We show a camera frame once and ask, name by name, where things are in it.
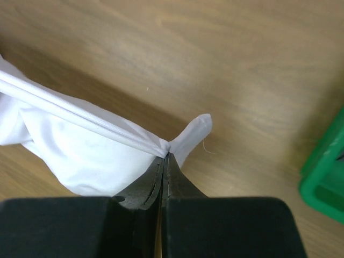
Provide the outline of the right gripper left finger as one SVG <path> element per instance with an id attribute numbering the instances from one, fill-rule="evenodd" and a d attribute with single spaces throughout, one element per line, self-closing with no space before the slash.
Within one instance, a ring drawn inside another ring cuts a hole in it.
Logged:
<path id="1" fill-rule="evenodd" d="M 152 205 L 161 188 L 163 158 L 155 158 L 147 170 L 124 190 L 112 197 L 126 209 L 135 210 Z"/>

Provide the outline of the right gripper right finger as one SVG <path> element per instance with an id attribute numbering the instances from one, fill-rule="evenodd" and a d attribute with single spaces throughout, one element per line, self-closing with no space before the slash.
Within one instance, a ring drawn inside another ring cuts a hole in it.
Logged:
<path id="1" fill-rule="evenodd" d="M 162 179 L 163 199 L 207 198 L 182 172 L 172 153 L 164 159 Z"/>

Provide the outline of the white t shirt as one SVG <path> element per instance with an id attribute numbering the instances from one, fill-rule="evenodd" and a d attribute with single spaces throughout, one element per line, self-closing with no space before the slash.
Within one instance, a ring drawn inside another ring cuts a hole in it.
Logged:
<path id="1" fill-rule="evenodd" d="M 97 105 L 44 87 L 1 60 L 1 145 L 23 145 L 77 195 L 114 196 L 168 153 L 182 165 L 211 130 L 211 116 L 202 114 L 167 141 Z"/>

